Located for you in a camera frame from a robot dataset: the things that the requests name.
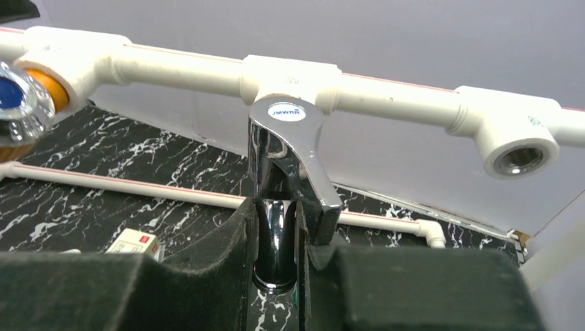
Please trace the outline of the chrome metal faucet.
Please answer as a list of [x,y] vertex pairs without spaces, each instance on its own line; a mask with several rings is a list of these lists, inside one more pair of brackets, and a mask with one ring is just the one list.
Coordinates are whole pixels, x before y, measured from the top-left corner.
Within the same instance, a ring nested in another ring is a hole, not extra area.
[[253,281],[283,294],[297,281],[296,231],[309,243],[328,245],[343,209],[318,156],[324,114],[293,97],[264,97],[248,113],[248,174],[259,216]]

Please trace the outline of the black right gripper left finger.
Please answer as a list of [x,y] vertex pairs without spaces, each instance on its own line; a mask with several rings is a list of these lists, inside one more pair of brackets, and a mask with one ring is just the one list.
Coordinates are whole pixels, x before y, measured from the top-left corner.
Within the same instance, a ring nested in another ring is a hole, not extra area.
[[2,330],[245,330],[255,208],[166,263],[144,254],[1,255]]

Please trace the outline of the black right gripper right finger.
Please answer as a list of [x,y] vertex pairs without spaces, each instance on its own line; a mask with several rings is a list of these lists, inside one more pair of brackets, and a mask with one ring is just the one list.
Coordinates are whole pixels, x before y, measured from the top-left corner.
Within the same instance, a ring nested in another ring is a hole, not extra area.
[[518,267],[495,250],[383,248],[335,232],[315,245],[322,217],[299,203],[300,330],[545,330]]

